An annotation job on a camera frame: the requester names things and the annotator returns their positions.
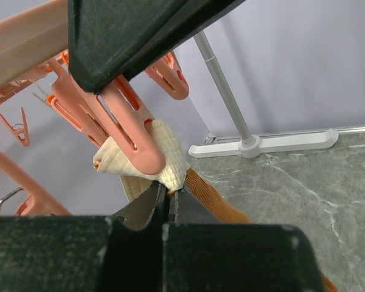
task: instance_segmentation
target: wall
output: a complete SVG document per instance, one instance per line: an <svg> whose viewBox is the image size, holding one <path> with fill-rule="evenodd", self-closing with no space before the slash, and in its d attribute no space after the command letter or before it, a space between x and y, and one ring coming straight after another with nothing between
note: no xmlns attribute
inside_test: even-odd
<svg viewBox="0 0 365 292"><path fill-rule="evenodd" d="M31 8L42 0L1 0L0 19ZM39 84L48 93L49 82ZM208 134L201 117L190 99L177 102L144 74L136 77L133 87L150 111L166 121L180 138L185 150L204 141ZM126 205L127 199L118 176L99 174L93 169L95 146L72 128L54 110L39 100L29 88L0 106L0 112L10 123L21 121L19 108L24 107L30 130L30 147L23 147L0 122L0 150L18 163L74 214L111 214ZM0 171L0 199L18 186ZM3 214L12 214L25 198L19 194L3 207Z"/></svg>
<svg viewBox="0 0 365 292"><path fill-rule="evenodd" d="M365 125L365 1L247 0L206 34L252 132ZM237 134L195 42L178 52L208 129Z"/></svg>

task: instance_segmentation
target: white stand foot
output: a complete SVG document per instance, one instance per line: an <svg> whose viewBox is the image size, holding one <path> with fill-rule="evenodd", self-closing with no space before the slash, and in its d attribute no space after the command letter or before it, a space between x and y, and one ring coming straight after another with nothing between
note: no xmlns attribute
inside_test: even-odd
<svg viewBox="0 0 365 292"><path fill-rule="evenodd" d="M285 152L298 150L326 149L334 146L339 138L336 130L330 129L320 133L294 134L282 137L262 137L252 135L255 142L248 146L239 142L212 145L193 145L189 148L189 155L194 158L242 155L254 158L261 153Z"/></svg>

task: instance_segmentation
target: gray marble floor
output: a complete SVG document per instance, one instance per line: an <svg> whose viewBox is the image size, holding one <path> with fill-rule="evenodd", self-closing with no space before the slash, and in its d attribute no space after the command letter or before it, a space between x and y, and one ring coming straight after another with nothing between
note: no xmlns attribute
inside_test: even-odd
<svg viewBox="0 0 365 292"><path fill-rule="evenodd" d="M341 135L328 150L191 165L255 222L299 226L340 292L365 291L365 133Z"/></svg>

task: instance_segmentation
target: gray pole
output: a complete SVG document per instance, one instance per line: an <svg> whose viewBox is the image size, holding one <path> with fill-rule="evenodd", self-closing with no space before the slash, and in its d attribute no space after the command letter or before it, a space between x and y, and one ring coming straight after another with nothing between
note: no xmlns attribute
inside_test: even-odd
<svg viewBox="0 0 365 292"><path fill-rule="evenodd" d="M204 62L206 62L207 68L219 90L221 98L226 104L229 114L234 121L238 132L241 135L242 141L247 141L251 137L249 128L245 122L245 119L242 116L242 113L231 91L229 83L227 82L226 77L223 74L218 59L216 58L211 48L211 45L208 42L206 34L204 33L204 31L201 31L193 38L204 58Z"/></svg>

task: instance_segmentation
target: brown fabric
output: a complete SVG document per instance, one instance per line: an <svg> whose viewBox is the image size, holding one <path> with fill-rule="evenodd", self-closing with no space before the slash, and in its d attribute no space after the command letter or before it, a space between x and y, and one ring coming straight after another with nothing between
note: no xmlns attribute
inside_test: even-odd
<svg viewBox="0 0 365 292"><path fill-rule="evenodd" d="M227 203L217 190L206 183L193 169L187 171L187 184L191 193L225 223L252 223L246 215ZM338 292L334 284L322 273L326 292Z"/></svg>

